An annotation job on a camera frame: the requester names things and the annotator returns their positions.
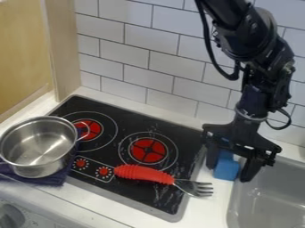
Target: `sink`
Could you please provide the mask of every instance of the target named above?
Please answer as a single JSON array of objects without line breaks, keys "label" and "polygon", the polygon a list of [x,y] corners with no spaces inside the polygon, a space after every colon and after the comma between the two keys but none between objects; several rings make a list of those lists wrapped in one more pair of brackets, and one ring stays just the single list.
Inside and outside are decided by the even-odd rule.
[{"label": "sink", "polygon": [[305,164],[277,157],[250,183],[236,181],[229,228],[305,228]]}]

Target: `red circle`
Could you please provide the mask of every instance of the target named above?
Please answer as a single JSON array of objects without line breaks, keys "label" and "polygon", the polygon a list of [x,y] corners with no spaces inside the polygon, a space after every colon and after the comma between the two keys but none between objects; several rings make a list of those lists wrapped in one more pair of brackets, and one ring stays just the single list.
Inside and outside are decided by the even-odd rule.
[{"label": "red circle", "polygon": [[100,173],[100,175],[108,175],[109,170],[106,167],[102,167],[102,168],[100,168],[99,173]]},{"label": "red circle", "polygon": [[76,165],[77,167],[84,167],[86,165],[86,162],[84,160],[78,160]]},{"label": "red circle", "polygon": [[140,139],[132,144],[131,155],[140,162],[150,164],[162,161],[166,157],[167,151],[162,142]]},{"label": "red circle", "polygon": [[82,119],[74,124],[74,126],[77,129],[81,130],[81,137],[88,134],[88,129],[82,122],[85,122],[89,126],[90,133],[88,136],[83,138],[81,141],[93,140],[93,139],[97,138],[100,135],[100,133],[103,131],[103,127],[98,122],[91,120],[91,119]]}]

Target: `cable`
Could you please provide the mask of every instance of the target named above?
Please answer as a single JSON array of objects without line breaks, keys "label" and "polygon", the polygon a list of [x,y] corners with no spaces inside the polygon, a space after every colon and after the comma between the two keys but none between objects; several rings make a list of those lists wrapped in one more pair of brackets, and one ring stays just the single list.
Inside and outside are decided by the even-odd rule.
[{"label": "cable", "polygon": [[274,130],[283,130],[283,129],[286,129],[288,126],[290,126],[292,124],[292,118],[291,116],[289,115],[289,113],[283,109],[280,109],[278,110],[279,112],[281,112],[283,115],[287,116],[288,117],[288,122],[284,125],[284,126],[272,126],[267,120],[266,120],[266,123],[268,124],[268,126],[270,126],[272,129]]},{"label": "cable", "polygon": [[213,49],[211,47],[210,44],[210,28],[209,28],[209,24],[206,18],[206,15],[202,9],[201,3],[199,2],[199,0],[195,0],[199,14],[202,18],[202,24],[203,24],[203,36],[204,36],[204,42],[205,45],[207,47],[207,51],[208,54],[210,56],[210,60],[212,62],[212,64],[214,65],[215,69],[226,79],[231,80],[231,81],[236,81],[239,78],[239,70],[240,70],[240,62],[239,61],[235,61],[235,67],[234,67],[234,72],[229,75],[227,74],[216,62],[215,56],[214,56],[214,52]]}]

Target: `pot handle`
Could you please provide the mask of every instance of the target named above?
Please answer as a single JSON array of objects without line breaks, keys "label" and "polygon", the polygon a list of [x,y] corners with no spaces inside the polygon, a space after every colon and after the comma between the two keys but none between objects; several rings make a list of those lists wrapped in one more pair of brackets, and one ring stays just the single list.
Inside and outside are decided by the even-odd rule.
[{"label": "pot handle", "polygon": [[91,133],[91,130],[90,130],[89,125],[88,125],[88,124],[86,124],[85,122],[80,121],[80,122],[76,122],[76,123],[74,123],[74,124],[77,124],[77,123],[83,124],[83,125],[85,125],[85,126],[86,126],[86,128],[87,128],[87,133],[86,133],[84,136],[81,136],[80,138],[78,138],[78,139],[77,139],[77,142],[78,142],[78,141],[80,141],[80,140],[82,140],[82,139],[86,138],[87,136],[89,136],[89,135],[90,135],[90,133]]}]

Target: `fork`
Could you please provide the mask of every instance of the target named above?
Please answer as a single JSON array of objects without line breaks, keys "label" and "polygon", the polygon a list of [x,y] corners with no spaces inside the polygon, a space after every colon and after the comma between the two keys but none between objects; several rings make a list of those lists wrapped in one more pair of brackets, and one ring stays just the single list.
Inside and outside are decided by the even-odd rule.
[{"label": "fork", "polygon": [[114,168],[114,174],[130,180],[142,180],[166,185],[174,185],[189,196],[202,198],[213,194],[212,183],[193,182],[185,179],[175,179],[162,171],[136,165],[122,165]]}]

